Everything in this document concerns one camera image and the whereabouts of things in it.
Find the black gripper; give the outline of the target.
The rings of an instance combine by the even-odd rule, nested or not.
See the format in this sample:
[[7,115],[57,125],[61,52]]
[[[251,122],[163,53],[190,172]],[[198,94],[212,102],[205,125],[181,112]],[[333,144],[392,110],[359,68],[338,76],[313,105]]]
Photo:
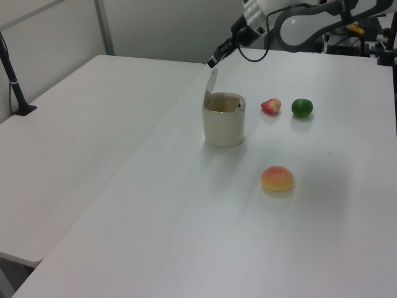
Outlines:
[[232,37],[226,39],[218,46],[211,58],[207,61],[207,65],[210,68],[216,67],[219,62],[230,56],[238,49],[239,45],[248,47],[261,36],[250,28],[243,15],[231,26],[231,33]]

